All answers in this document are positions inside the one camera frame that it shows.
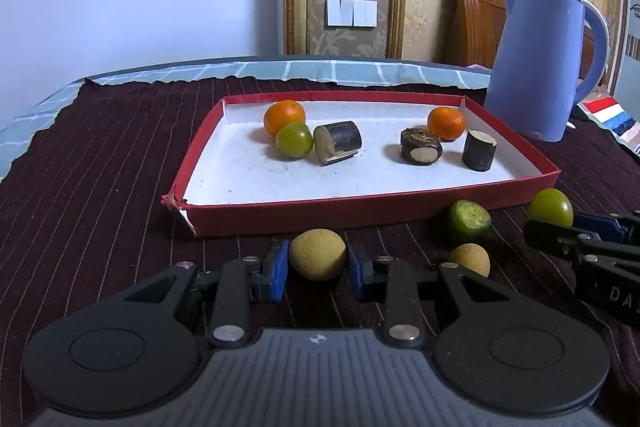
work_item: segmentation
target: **striped fabric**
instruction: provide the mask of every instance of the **striped fabric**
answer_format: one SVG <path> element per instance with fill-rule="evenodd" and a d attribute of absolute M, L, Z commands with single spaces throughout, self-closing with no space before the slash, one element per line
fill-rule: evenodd
<path fill-rule="evenodd" d="M 248 77 L 270 82 L 272 78 L 292 80 L 309 78 L 318 82 L 337 82 L 342 86 L 399 86 L 401 84 L 433 84 L 465 89 L 487 86 L 490 70 L 474 64 L 468 68 L 427 64 L 403 60 L 340 59 L 325 57 L 282 57 L 198 60 L 162 64 L 129 71 L 99 74 L 91 77 L 98 84 L 119 85 L 127 82 L 175 82 L 200 78 L 229 76 Z M 0 181 L 11 163 L 29 147 L 33 135 L 51 126 L 59 111 L 78 95 L 82 80 L 63 87 L 39 103 L 26 115 L 16 118 L 5 129 L 0 128 Z"/>
<path fill-rule="evenodd" d="M 591 120 L 610 130 L 616 140 L 640 154 L 640 123 L 634 120 L 622 106 L 606 92 L 592 92 L 580 104 Z"/>
<path fill-rule="evenodd" d="M 238 256 L 265 255 L 271 236 L 194 240 L 160 198 L 221 97 L 307 89 L 363 88 L 254 78 L 87 83 L 54 124 L 36 134 L 0 184 L 0 427 L 17 427 L 36 410 L 20 361 L 40 328 L 178 261 L 211 270 Z M 366 89 L 464 93 L 479 103 L 483 97 L 481 90 L 425 84 Z M 556 187 L 575 208 L 640 208 L 640 169 L 610 132 L 577 121 L 561 142 L 535 145 L 562 169 Z M 612 170 L 614 183 L 607 178 Z M 603 338 L 612 370 L 596 408 L 616 426 L 638 427 L 640 333 L 576 299 L 570 264 L 524 242 L 526 219 L 522 206 L 492 212 L 485 244 L 491 279 L 575 317 Z M 446 258 L 443 231 L 438 219 L 338 230 L 374 257 L 400 257 L 418 269 Z M 437 334 L 433 303 L 422 310 L 428 330 Z M 283 301 L 253 307 L 251 318 L 254 331 L 267 325 L 378 327 L 382 308 L 354 302 L 346 274 L 336 282 L 308 283 L 292 273 Z"/>

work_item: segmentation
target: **lime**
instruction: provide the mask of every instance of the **lime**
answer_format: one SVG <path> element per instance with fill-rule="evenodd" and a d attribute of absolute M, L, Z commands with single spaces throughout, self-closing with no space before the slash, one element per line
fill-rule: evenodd
<path fill-rule="evenodd" d="M 535 195 L 529 205 L 527 219 L 546 221 L 554 225 L 570 227 L 574 223 L 571 201 L 557 188 L 544 188 Z"/>
<path fill-rule="evenodd" d="M 303 122 L 287 123 L 276 135 L 276 149 L 289 158 L 303 158 L 314 147 L 314 137 Z"/>
<path fill-rule="evenodd" d="M 457 245 L 472 243 L 491 227 L 491 216 L 477 203 L 460 200 L 449 209 L 449 234 Z"/>

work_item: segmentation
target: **dark red bedspread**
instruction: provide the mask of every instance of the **dark red bedspread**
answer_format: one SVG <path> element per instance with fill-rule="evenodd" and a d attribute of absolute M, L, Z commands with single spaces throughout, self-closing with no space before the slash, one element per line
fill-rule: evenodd
<path fill-rule="evenodd" d="M 252 78 L 82 87 L 55 124 L 40 131 L 0 184 L 0 427 L 36 410 L 20 361 L 30 336 L 66 313 L 177 261 L 214 269 L 238 255 L 264 256 L 272 237 L 193 240 L 160 204 L 191 137 L 228 94 L 347 89 L 307 80 Z M 396 89 L 452 92 L 433 86 Z M 481 102 L 482 92 L 466 92 Z M 537 147 L 562 169 L 558 188 L 591 212 L 640 208 L 640 166 L 593 123 L 576 122 L 560 143 Z M 640 425 L 640 334 L 574 298 L 567 263 L 526 247 L 523 207 L 492 212 L 491 277 L 577 317 L 609 346 L 612 371 L 598 409 L 620 426 Z M 372 255 L 428 267 L 446 256 L 434 220 L 347 230 Z M 358 305 L 346 276 L 332 284 L 292 274 L 286 298 L 253 309 L 254 327 L 377 326 L 376 305 Z M 438 325 L 431 303 L 429 327 Z"/>

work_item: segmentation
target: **wooden cylinder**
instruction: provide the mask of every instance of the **wooden cylinder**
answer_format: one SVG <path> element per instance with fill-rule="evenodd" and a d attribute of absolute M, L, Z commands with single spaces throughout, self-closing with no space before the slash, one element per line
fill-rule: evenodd
<path fill-rule="evenodd" d="M 473 171 L 486 172 L 494 162 L 498 142 L 482 131 L 469 131 L 466 134 L 462 161 Z"/>
<path fill-rule="evenodd" d="M 442 144 L 431 131 L 411 127 L 400 133 L 400 152 L 411 163 L 431 165 L 442 156 Z"/>
<path fill-rule="evenodd" d="M 352 121 L 328 123 L 314 129 L 316 154 L 322 165 L 346 160 L 362 147 L 362 136 Z"/>

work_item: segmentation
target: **wall switch panel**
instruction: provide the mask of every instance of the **wall switch panel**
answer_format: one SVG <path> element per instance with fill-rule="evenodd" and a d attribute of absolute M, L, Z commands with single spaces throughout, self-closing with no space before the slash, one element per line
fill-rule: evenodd
<path fill-rule="evenodd" d="M 326 0 L 326 25 L 340 26 L 340 0 Z"/>
<path fill-rule="evenodd" d="M 375 28 L 378 26 L 377 1 L 365 1 L 365 26 Z"/>
<path fill-rule="evenodd" d="M 375 28 L 378 25 L 378 3 L 367 0 L 326 0 L 326 25 Z"/>
<path fill-rule="evenodd" d="M 353 0 L 340 0 L 340 26 L 353 26 Z"/>
<path fill-rule="evenodd" d="M 365 26 L 367 20 L 366 1 L 355 0 L 353 1 L 353 25 Z"/>

